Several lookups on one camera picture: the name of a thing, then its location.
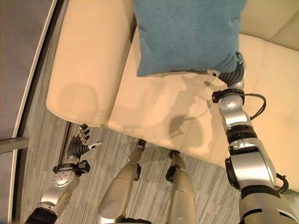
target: sofa cushion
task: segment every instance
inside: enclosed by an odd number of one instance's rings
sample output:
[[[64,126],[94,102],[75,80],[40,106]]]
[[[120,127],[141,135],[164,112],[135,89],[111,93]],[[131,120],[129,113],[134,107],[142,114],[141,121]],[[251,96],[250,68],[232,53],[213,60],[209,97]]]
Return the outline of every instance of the sofa cushion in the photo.
[[[187,72],[136,77],[138,36],[137,31],[108,127],[224,166],[228,143],[211,95],[225,85]],[[240,51],[247,66],[244,91],[260,93],[268,102],[253,120],[255,131],[276,171],[299,191],[299,52],[248,35],[240,35]],[[261,105],[248,97],[244,109],[252,115]]]
[[[246,0],[135,0],[138,76],[169,71],[234,71]]]

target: blue cushion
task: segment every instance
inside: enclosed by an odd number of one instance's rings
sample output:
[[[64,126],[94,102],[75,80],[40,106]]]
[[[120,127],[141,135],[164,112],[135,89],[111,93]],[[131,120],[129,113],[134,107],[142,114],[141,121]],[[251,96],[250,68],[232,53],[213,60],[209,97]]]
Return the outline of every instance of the blue cushion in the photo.
[[[140,32],[137,76],[236,69],[246,0],[134,0]]]

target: cream leather sofa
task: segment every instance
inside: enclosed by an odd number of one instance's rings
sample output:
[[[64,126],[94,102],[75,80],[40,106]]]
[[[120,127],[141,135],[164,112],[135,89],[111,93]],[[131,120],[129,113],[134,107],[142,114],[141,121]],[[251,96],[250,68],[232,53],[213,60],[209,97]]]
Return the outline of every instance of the cream leather sofa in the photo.
[[[224,166],[228,143],[211,95],[225,85],[187,72],[137,77],[133,14],[131,0],[70,1],[47,108],[71,122],[105,126]],[[299,191],[299,0],[248,0],[241,33],[245,92],[267,98],[255,131],[276,171]],[[244,109],[252,115],[261,105],[248,97]]]

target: sofa backrest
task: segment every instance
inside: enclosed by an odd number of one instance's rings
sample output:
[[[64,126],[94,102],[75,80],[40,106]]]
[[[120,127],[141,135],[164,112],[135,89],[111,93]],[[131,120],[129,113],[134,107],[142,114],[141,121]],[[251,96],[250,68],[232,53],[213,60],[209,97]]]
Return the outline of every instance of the sofa backrest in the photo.
[[[299,0],[248,0],[241,33],[299,50]]]

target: silver robot arm segment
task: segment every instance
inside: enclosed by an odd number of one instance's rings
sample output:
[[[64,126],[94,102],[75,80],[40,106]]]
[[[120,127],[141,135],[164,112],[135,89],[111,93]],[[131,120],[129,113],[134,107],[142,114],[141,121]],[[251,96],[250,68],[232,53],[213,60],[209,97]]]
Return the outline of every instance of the silver robot arm segment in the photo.
[[[218,104],[229,143],[230,157],[225,160],[228,180],[241,192],[240,223],[297,224],[292,208],[274,188],[275,168],[242,108],[246,70],[242,55],[237,53],[237,56],[239,61],[232,77],[229,73],[209,72],[228,85],[228,89],[214,92],[212,99]]]
[[[83,173],[88,173],[90,169],[86,160],[80,162],[81,155],[102,144],[99,141],[85,145],[89,139],[87,128],[86,124],[81,125],[73,136],[65,162],[53,168],[52,184],[25,224],[53,224],[65,210],[74,189],[79,184],[79,177]]]

